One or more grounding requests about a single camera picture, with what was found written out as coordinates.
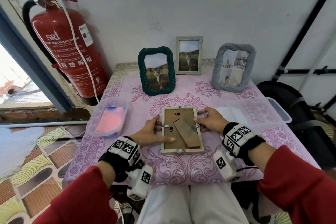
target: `hand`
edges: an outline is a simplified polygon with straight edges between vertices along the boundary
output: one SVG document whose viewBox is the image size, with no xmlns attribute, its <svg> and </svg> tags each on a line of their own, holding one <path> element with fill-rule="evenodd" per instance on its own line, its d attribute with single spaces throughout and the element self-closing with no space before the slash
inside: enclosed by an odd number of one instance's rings
<svg viewBox="0 0 336 224">
<path fill-rule="evenodd" d="M 204 114 L 204 118 L 195 118 L 194 121 L 201 125 L 201 132 L 207 132 L 209 130 L 216 131 L 223 136 L 223 130 L 229 122 L 223 118 L 223 116 L 211 107 L 206 107 L 203 110 L 197 112 L 197 114 Z"/>
<path fill-rule="evenodd" d="M 142 129 L 129 137 L 140 145 L 141 148 L 155 143 L 174 142 L 176 140 L 174 137 L 157 136 L 154 134 L 154 131 L 162 130 L 162 123 L 158 121 L 158 118 L 159 115 L 155 116 L 151 120 L 147 120 Z"/>
</svg>

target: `red sleeve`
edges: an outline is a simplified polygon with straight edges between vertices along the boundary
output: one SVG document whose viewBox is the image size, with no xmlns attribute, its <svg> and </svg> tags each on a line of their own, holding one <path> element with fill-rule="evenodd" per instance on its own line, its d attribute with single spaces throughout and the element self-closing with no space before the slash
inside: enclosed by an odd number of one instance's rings
<svg viewBox="0 0 336 224">
<path fill-rule="evenodd" d="M 114 224 L 118 217 L 109 200 L 110 192 L 102 173 L 93 166 L 54 198 L 34 224 Z"/>
<path fill-rule="evenodd" d="M 281 146 L 268 160 L 258 190 L 288 212 L 293 224 L 336 221 L 336 182 L 287 146 Z"/>
</svg>

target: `green twisted picture frame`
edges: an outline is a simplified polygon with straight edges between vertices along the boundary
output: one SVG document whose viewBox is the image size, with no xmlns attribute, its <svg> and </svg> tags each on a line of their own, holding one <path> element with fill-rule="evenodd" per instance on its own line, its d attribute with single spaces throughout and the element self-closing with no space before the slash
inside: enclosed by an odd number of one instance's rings
<svg viewBox="0 0 336 224">
<path fill-rule="evenodd" d="M 159 90 L 150 90 L 148 89 L 148 81 L 147 81 L 147 69 L 145 66 L 145 56 L 146 55 L 153 55 L 157 53 L 163 53 L 167 56 L 167 63 L 168 63 L 168 77 L 169 77 L 169 86 L 166 89 L 159 89 Z M 142 84 L 142 90 L 145 94 L 149 96 L 156 96 L 159 94 L 169 94 L 175 89 L 175 69 L 174 69 L 174 60 L 173 60 L 173 53 L 171 50 L 166 47 L 162 46 L 159 48 L 144 48 L 139 52 L 138 55 L 138 65 L 140 69 L 140 80 Z"/>
</svg>

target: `white cable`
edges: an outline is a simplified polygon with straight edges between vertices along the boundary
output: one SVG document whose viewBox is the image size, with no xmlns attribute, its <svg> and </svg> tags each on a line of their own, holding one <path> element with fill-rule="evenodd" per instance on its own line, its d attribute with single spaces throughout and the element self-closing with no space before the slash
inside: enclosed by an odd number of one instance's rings
<svg viewBox="0 0 336 224">
<path fill-rule="evenodd" d="M 120 208 L 119 201 L 116 201 L 116 203 L 117 203 L 117 205 L 118 205 L 118 207 L 119 207 L 120 214 L 121 214 L 121 219 L 122 219 L 122 221 L 123 221 L 123 224 L 124 224 L 124 215 L 123 215 L 123 212 L 122 212 L 122 210 L 121 210 L 121 208 Z"/>
<path fill-rule="evenodd" d="M 322 51 L 320 52 L 320 54 L 317 56 L 316 60 L 314 61 L 314 64 L 313 64 L 312 68 L 309 70 L 308 74 L 306 75 L 306 77 L 302 81 L 302 83 L 299 87 L 299 92 L 300 93 L 302 93 L 303 88 L 306 86 L 306 84 L 308 82 L 308 79 L 313 75 L 315 69 L 317 69 L 317 66 L 320 64 L 321 60 L 327 54 L 329 48 L 333 45 L 335 39 L 336 39 L 336 28 L 334 29 L 334 31 L 332 32 L 332 34 L 328 38 L 326 44 L 323 46 Z"/>
<path fill-rule="evenodd" d="M 86 66 L 86 68 L 87 68 L 87 70 L 88 70 L 88 72 L 89 72 L 89 75 L 90 75 L 90 78 L 91 78 L 91 82 L 92 82 L 92 86 L 93 86 L 93 90 L 94 90 L 94 96 L 96 97 L 96 100 L 97 100 L 97 102 L 99 103 L 99 99 L 98 99 L 97 91 L 96 91 L 96 86 L 95 86 L 95 81 L 94 81 L 94 79 L 93 79 L 93 77 L 92 77 L 92 74 L 91 74 L 91 70 L 90 70 L 90 68 L 89 68 L 89 65 L 86 63 L 86 59 L 84 58 L 84 55 L 82 54 L 81 50 L 79 49 L 79 47 L 78 47 L 78 45 L 77 45 L 76 35 L 75 35 L 75 31 L 74 31 L 74 27 L 73 27 L 73 25 L 72 25 L 72 22 L 71 22 L 71 20 L 70 20 L 70 16 L 69 16 L 69 14 L 68 14 L 68 12 L 67 12 L 67 9 L 65 8 L 65 5 L 64 5 L 63 1 L 62 1 L 62 0 L 58 0 L 58 1 L 61 3 L 62 8 L 63 8 L 63 10 L 64 10 L 64 12 L 65 12 L 65 15 L 66 15 L 66 17 L 67 17 L 67 19 L 68 19 L 68 21 L 69 21 L 70 28 L 71 28 L 71 32 L 72 32 L 72 37 L 73 37 L 73 42 L 74 42 L 74 44 L 75 44 L 75 46 L 76 46 L 76 48 L 77 48 L 77 51 L 78 51 L 79 55 L 82 57 L 83 62 L 84 62 L 85 66 Z"/>
</svg>

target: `gray twisted picture frame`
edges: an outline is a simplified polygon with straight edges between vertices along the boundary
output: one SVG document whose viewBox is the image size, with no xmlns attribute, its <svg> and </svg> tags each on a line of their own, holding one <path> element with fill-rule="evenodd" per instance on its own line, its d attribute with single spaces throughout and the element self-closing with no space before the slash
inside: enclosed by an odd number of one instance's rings
<svg viewBox="0 0 336 224">
<path fill-rule="evenodd" d="M 243 72 L 243 78 L 239 86 L 227 86 L 227 85 L 221 85 L 219 81 L 219 76 L 221 72 L 221 67 L 223 65 L 223 55 L 226 50 L 233 50 L 233 51 L 245 51 L 249 55 L 246 59 L 246 67 Z M 250 44 L 233 44 L 233 43 L 226 43 L 223 44 L 216 56 L 216 61 L 215 61 L 215 66 L 213 69 L 212 73 L 212 80 L 211 84 L 216 90 L 226 90 L 226 91 L 231 91 L 234 93 L 239 93 L 242 92 L 248 85 L 249 79 L 250 79 L 250 74 L 252 72 L 252 67 L 254 64 L 254 58 L 256 55 L 256 50 L 255 48 L 250 45 Z"/>
</svg>

